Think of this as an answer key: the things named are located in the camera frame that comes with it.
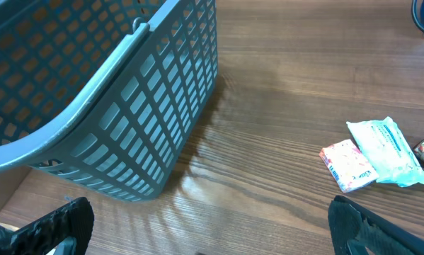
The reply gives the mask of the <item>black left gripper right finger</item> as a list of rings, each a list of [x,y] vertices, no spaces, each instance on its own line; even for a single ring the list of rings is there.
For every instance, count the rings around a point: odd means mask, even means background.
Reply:
[[[345,196],[331,201],[328,224],[336,255],[424,255],[424,240]]]

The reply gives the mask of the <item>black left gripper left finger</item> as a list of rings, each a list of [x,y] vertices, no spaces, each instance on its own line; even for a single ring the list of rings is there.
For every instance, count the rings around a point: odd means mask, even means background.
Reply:
[[[36,221],[11,231],[0,225],[0,255],[84,255],[91,240],[94,214],[85,197],[77,198]]]

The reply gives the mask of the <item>red white small box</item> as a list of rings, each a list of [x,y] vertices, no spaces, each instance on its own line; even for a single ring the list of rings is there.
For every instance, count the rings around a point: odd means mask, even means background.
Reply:
[[[319,156],[343,193],[362,188],[379,178],[374,167],[350,139],[323,148]]]

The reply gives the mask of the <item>teal tissue pack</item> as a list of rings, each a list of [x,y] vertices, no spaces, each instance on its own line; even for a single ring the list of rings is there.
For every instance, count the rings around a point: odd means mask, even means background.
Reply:
[[[378,183],[424,185],[424,170],[392,118],[347,123],[360,151],[379,174]]]

